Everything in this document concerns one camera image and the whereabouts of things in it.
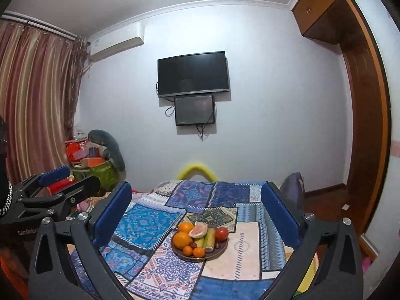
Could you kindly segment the large orange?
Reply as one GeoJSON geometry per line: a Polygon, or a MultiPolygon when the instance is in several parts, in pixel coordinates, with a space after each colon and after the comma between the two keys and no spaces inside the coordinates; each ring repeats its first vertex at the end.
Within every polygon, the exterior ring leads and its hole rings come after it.
{"type": "Polygon", "coordinates": [[[173,245],[179,250],[183,250],[193,241],[193,239],[186,232],[183,231],[175,233],[171,240],[173,245]]]}

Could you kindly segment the small tangerine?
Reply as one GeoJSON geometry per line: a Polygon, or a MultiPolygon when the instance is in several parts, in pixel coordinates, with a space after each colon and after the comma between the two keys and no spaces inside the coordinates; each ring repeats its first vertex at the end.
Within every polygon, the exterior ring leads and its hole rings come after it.
{"type": "Polygon", "coordinates": [[[193,249],[191,246],[185,246],[182,250],[184,256],[191,257],[193,254],[193,249]]]}
{"type": "Polygon", "coordinates": [[[204,248],[196,247],[192,250],[192,256],[194,258],[203,258],[206,256],[206,251],[204,248]]]}

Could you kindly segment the medium orange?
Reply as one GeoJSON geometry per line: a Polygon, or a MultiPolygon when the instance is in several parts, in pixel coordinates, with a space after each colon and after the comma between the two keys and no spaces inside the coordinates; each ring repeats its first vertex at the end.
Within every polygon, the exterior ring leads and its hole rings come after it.
{"type": "Polygon", "coordinates": [[[181,222],[178,225],[178,231],[188,234],[189,232],[191,232],[193,230],[194,227],[195,226],[192,223],[185,221],[185,222],[181,222]]]}

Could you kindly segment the dark purple ceramic plate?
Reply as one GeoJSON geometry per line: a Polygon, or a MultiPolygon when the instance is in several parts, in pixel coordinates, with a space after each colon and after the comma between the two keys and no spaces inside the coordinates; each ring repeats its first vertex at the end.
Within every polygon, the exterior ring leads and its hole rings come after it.
{"type": "Polygon", "coordinates": [[[185,261],[190,261],[190,262],[201,262],[201,261],[205,261],[205,260],[212,260],[215,258],[220,257],[220,255],[223,254],[223,252],[225,252],[225,250],[227,249],[229,243],[229,239],[225,240],[224,242],[220,242],[219,243],[219,247],[215,248],[212,252],[206,252],[204,257],[193,257],[193,256],[186,256],[182,250],[180,250],[179,248],[175,247],[173,241],[170,242],[171,244],[171,249],[172,251],[182,260],[185,261]]]}

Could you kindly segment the red tomato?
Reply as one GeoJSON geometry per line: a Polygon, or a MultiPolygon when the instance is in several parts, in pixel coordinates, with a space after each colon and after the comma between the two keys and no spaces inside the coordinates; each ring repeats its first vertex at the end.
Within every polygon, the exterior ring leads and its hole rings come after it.
{"type": "Polygon", "coordinates": [[[218,227],[215,230],[215,239],[218,242],[224,242],[229,237],[229,230],[226,227],[218,227]]]}

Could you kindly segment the yellow sugarcane piece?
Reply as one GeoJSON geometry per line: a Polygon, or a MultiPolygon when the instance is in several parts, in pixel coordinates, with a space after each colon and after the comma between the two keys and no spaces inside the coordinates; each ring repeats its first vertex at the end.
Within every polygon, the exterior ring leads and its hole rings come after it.
{"type": "Polygon", "coordinates": [[[194,242],[196,243],[197,248],[203,248],[205,244],[205,237],[203,236],[201,238],[196,238],[194,239],[194,242]]]}
{"type": "Polygon", "coordinates": [[[215,233],[216,233],[216,229],[214,227],[209,227],[207,229],[207,234],[205,235],[204,244],[203,244],[203,247],[204,247],[206,253],[210,253],[214,250],[214,246],[215,246],[215,242],[216,242],[215,233]]]}

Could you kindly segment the peeled pomelo piece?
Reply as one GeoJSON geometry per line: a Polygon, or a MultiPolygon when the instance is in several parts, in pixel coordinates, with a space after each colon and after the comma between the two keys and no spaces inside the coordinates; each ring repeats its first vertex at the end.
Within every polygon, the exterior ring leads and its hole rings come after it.
{"type": "Polygon", "coordinates": [[[192,239],[201,239],[208,233],[208,224],[196,222],[194,228],[189,231],[188,235],[192,239]]]}

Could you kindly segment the red box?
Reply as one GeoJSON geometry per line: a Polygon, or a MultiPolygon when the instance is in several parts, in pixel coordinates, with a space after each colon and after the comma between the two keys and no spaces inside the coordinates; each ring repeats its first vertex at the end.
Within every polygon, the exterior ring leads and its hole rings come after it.
{"type": "Polygon", "coordinates": [[[54,195],[60,192],[61,190],[65,189],[66,187],[73,185],[75,182],[76,182],[75,177],[71,175],[67,178],[61,179],[60,181],[57,181],[52,185],[48,186],[47,190],[50,195],[54,195]]]}

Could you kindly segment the green storage box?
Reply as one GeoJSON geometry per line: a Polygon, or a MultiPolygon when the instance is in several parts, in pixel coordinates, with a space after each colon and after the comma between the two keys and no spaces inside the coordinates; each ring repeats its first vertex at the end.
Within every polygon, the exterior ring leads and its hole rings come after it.
{"type": "Polygon", "coordinates": [[[89,176],[96,176],[100,180],[100,190],[110,192],[119,182],[119,174],[111,161],[103,162],[93,167],[83,168],[74,166],[72,168],[74,178],[79,181],[89,176]]]}

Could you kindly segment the grey plush toy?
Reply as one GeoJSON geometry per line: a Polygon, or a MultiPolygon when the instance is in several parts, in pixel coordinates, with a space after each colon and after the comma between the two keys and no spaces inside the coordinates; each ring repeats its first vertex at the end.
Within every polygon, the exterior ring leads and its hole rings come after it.
{"type": "Polygon", "coordinates": [[[124,172],[126,170],[119,144],[110,133],[101,129],[93,129],[88,133],[88,140],[104,147],[103,154],[112,160],[117,171],[124,172]]]}

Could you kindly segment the purple grey chair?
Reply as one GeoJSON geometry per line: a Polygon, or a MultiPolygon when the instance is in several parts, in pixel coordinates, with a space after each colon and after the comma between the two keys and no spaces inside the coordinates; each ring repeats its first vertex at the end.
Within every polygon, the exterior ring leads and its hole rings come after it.
{"type": "Polygon", "coordinates": [[[297,209],[303,209],[305,186],[303,176],[300,172],[288,175],[279,187],[279,190],[288,200],[295,204],[297,209]]]}

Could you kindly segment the striped brown curtain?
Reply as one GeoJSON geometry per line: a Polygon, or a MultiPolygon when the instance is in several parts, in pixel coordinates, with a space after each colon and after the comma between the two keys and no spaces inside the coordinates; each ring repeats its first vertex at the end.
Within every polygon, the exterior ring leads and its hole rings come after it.
{"type": "Polygon", "coordinates": [[[65,141],[88,59],[88,43],[1,20],[1,116],[7,173],[17,184],[68,164],[65,141]]]}

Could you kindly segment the yellow chair back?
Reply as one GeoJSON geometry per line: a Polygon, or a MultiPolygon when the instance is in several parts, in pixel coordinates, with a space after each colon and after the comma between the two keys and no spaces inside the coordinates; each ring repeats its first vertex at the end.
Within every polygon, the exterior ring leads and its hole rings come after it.
{"type": "Polygon", "coordinates": [[[194,176],[201,176],[208,182],[218,182],[216,175],[204,164],[194,162],[185,166],[177,176],[177,180],[189,180],[194,176]]]}

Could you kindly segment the brown wooden door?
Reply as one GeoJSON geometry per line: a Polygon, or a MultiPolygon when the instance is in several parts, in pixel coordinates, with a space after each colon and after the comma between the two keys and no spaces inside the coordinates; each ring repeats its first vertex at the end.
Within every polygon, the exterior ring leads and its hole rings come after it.
{"type": "Polygon", "coordinates": [[[353,137],[348,189],[356,234],[368,229],[383,191],[391,143],[391,105],[382,58],[353,0],[344,0],[348,33],[340,44],[352,101],[353,137]]]}

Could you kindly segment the small black wall monitor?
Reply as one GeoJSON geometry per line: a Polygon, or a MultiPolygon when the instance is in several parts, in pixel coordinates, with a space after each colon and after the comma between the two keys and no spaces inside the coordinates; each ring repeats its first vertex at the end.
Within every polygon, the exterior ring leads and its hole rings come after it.
{"type": "Polygon", "coordinates": [[[175,125],[208,125],[215,123],[213,95],[192,95],[175,99],[175,125]]]}

